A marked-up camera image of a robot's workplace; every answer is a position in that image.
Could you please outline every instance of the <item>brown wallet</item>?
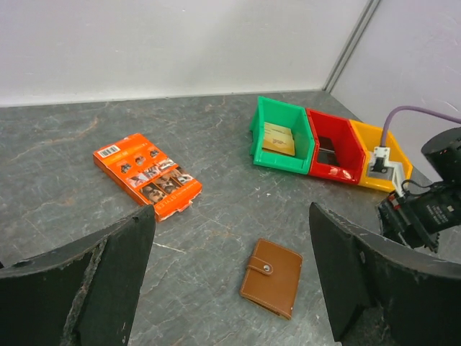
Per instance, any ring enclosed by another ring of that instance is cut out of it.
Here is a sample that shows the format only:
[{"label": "brown wallet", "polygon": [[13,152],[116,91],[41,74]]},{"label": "brown wallet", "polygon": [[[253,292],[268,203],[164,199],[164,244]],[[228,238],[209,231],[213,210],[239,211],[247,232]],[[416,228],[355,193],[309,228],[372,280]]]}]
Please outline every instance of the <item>brown wallet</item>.
[{"label": "brown wallet", "polygon": [[278,316],[291,319],[303,257],[266,239],[256,243],[240,295]]}]

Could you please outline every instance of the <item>white wall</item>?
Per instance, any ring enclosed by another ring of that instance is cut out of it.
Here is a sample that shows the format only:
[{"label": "white wall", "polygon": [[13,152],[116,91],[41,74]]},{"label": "white wall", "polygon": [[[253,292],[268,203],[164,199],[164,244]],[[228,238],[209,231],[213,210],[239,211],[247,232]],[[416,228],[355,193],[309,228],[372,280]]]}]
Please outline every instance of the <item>white wall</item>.
[{"label": "white wall", "polygon": [[366,0],[0,0],[0,106],[319,89]]},{"label": "white wall", "polygon": [[[361,120],[383,126],[398,105],[461,117],[461,1],[384,0],[333,90]],[[420,150],[431,137],[459,125],[414,112],[398,113],[390,128],[413,165],[438,174]]]}]

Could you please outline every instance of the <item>gray table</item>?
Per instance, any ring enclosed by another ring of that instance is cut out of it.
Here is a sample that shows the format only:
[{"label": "gray table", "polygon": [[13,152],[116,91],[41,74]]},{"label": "gray table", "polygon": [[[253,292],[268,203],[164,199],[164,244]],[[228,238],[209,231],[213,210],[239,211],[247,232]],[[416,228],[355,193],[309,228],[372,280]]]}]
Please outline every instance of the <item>gray table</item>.
[{"label": "gray table", "polygon": [[[353,117],[323,92],[266,96]],[[91,153],[140,132],[204,187],[191,208],[158,225],[130,345],[335,345],[308,206],[323,203],[377,231],[385,193],[254,166],[255,109],[256,95],[0,109],[0,260],[46,252],[137,208]],[[290,322],[238,294],[259,237],[304,256]],[[443,233],[440,255],[461,262],[460,238]],[[379,311],[367,312],[345,345],[393,345],[370,314]]]}]

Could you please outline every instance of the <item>white barcode label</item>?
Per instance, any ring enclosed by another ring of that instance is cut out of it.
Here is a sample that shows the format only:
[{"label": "white barcode label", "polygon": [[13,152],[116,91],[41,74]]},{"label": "white barcode label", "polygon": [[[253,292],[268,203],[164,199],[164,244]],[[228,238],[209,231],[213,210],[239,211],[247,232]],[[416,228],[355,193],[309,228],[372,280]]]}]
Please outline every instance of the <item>white barcode label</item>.
[{"label": "white barcode label", "polygon": [[98,154],[101,155],[102,158],[104,158],[112,154],[115,154],[118,151],[120,151],[120,148],[118,146],[110,146],[109,148],[98,151]]}]

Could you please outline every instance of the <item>red bin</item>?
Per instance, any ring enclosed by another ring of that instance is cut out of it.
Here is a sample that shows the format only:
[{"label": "red bin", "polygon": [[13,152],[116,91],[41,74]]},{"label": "red bin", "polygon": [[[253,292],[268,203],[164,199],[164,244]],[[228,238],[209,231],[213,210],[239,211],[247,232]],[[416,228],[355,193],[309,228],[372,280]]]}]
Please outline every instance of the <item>red bin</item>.
[{"label": "red bin", "polygon": [[348,119],[306,108],[315,141],[309,175],[359,184],[365,152]]}]

